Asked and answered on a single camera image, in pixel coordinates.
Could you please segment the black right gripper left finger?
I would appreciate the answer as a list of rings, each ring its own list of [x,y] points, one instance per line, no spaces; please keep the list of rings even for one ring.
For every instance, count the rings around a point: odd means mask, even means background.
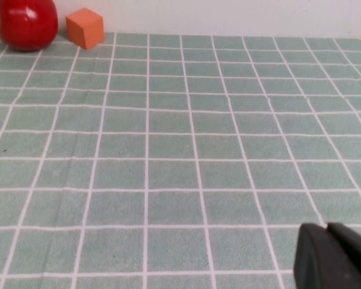
[[[361,276],[337,240],[324,228],[304,223],[294,260],[297,288],[361,288]]]

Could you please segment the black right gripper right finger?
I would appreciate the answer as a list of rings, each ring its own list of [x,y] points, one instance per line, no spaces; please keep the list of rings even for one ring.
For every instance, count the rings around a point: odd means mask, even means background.
[[[341,245],[361,276],[361,235],[342,223],[328,223],[327,230]]]

